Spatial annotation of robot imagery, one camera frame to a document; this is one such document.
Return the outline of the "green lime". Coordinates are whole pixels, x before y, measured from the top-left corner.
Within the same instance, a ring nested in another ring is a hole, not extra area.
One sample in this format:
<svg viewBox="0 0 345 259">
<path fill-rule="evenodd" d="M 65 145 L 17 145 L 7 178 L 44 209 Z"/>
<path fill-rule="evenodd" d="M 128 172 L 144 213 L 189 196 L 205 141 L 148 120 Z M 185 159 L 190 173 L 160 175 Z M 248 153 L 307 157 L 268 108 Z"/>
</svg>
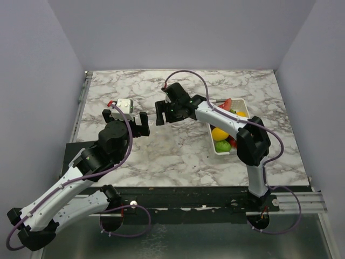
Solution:
<svg viewBox="0 0 345 259">
<path fill-rule="evenodd" d="M 215 151 L 217 153 L 228 153 L 231 148 L 231 144 L 226 140 L 217 141 L 215 143 Z"/>
</svg>

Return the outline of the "yellow lemon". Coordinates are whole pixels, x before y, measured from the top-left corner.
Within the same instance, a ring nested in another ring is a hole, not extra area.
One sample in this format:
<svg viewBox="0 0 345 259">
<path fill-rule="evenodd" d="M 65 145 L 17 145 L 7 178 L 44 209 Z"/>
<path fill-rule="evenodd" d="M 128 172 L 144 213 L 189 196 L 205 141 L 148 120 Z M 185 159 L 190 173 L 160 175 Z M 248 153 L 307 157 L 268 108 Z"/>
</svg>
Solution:
<svg viewBox="0 0 345 259">
<path fill-rule="evenodd" d="M 211 136 L 212 136 L 213 141 L 223 141 L 229 137 L 229 134 L 223 131 L 222 129 L 215 127 L 211 131 Z"/>
</svg>

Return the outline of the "clear zip top bag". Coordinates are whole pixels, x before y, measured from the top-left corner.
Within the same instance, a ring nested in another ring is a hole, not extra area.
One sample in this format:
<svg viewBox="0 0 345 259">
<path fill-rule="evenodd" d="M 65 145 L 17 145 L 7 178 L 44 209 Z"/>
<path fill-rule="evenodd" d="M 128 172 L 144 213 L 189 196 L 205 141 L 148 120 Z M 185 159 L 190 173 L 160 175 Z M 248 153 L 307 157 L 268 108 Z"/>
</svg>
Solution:
<svg viewBox="0 0 345 259">
<path fill-rule="evenodd" d="M 167 174 L 169 171 L 185 172 L 187 163 L 183 156 L 185 121 L 156 125 L 156 115 L 149 115 L 150 136 L 147 139 L 147 158 L 151 173 Z"/>
</svg>

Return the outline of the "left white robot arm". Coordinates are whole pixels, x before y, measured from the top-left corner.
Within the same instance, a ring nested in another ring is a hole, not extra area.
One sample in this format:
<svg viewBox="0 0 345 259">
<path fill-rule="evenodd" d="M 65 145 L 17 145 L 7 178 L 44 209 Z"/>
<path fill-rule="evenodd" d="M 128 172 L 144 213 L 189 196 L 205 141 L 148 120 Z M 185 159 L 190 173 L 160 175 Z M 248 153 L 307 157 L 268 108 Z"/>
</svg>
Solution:
<svg viewBox="0 0 345 259">
<path fill-rule="evenodd" d="M 150 135 L 145 112 L 140 112 L 140 125 L 130 112 L 119 108 L 105 109 L 102 115 L 106 126 L 99 132 L 97 141 L 75 155 L 66 173 L 31 204 L 8 211 L 7 217 L 21 248 L 37 251 L 52 242 L 65 227 L 91 214 L 138 207 L 136 202 L 124 202 L 112 185 L 104 185 L 80 201 L 74 200 L 128 159 L 134 138 Z"/>
</svg>

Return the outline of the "red cherry tomatoes bunch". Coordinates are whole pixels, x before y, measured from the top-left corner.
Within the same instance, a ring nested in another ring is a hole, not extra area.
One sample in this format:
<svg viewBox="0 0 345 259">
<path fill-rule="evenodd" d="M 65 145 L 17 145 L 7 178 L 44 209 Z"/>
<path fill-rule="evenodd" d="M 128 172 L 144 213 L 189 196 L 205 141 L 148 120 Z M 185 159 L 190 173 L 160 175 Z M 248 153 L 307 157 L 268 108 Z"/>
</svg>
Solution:
<svg viewBox="0 0 345 259">
<path fill-rule="evenodd" d="M 231 145 L 231 148 L 235 148 L 235 149 L 237 148 L 237 142 L 233 137 L 229 136 L 227 138 L 227 141 Z"/>
</svg>

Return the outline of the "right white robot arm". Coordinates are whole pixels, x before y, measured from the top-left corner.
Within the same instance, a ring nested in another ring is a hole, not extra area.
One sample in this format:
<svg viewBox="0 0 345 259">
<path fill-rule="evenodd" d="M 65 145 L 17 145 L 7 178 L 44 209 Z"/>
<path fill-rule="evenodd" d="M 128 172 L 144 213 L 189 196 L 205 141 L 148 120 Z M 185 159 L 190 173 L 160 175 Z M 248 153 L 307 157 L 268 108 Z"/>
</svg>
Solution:
<svg viewBox="0 0 345 259">
<path fill-rule="evenodd" d="M 161 88 L 165 99 L 155 103 L 156 125 L 193 119 L 217 127 L 237 143 L 237 156 L 246 165 L 249 179 L 248 206 L 260 211 L 270 194 L 266 183 L 264 160 L 271 141 L 259 117 L 245 119 L 210 103 L 200 95 L 190 97 L 179 83 Z"/>
</svg>

